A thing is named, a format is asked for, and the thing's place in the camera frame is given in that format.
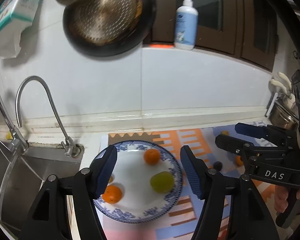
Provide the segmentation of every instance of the green fruit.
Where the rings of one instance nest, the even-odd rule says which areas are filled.
[[[150,179],[153,190],[157,193],[168,193],[173,189],[174,179],[170,172],[160,172]]]

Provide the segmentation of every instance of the hand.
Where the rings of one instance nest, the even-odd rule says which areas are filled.
[[[274,188],[274,209],[283,213],[288,207],[288,190],[285,187],[275,185]],[[300,199],[300,189],[297,192],[297,199]]]

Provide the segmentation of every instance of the tissue box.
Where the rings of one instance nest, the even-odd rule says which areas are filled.
[[[40,0],[4,0],[0,6],[0,57],[16,57],[20,35],[32,25]]]

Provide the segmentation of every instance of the frying pan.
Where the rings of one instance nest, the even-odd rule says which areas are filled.
[[[138,45],[152,27],[154,0],[85,0],[67,6],[64,32],[74,48],[94,57],[109,57]]]

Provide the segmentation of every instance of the faucet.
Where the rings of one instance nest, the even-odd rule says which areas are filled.
[[[8,146],[4,146],[8,148],[11,152],[15,152],[17,148],[20,146],[23,151],[26,151],[29,147],[26,139],[22,136],[21,132],[19,129],[13,124],[8,111],[6,107],[3,104],[3,101],[0,96],[0,112],[4,118],[4,121],[6,122],[7,126],[9,127],[11,136],[12,136],[12,141],[8,144]]]
[[[53,99],[52,99],[52,96],[51,96],[51,93],[50,93],[50,90],[49,90],[49,87],[48,85],[46,84],[46,82],[38,77],[38,76],[29,76],[27,77],[20,85],[19,89],[18,89],[18,92],[17,92],[17,97],[16,97],[16,116],[17,116],[17,123],[18,123],[18,126],[21,128],[22,127],[22,119],[21,119],[21,114],[20,114],[20,98],[21,98],[21,93],[23,91],[23,89],[25,88],[26,84],[28,84],[31,80],[36,80],[38,81],[39,83],[41,83],[41,85],[43,85],[44,89],[46,90],[47,92],[47,96],[48,96],[48,99],[49,99],[49,102],[50,102],[50,105],[52,107],[52,110],[54,112],[54,115],[59,123],[59,126],[65,136],[65,142],[64,143],[63,141],[61,142],[63,148],[65,149],[65,154],[67,156],[72,156],[72,157],[76,157],[77,155],[80,154],[80,148],[77,147],[74,143],[74,141],[72,140],[72,138],[70,136],[68,136],[65,128],[63,127],[63,124],[61,122],[61,119],[59,117],[59,114],[57,112],[57,109],[56,109],[56,106],[54,105],[54,102],[53,102]]]

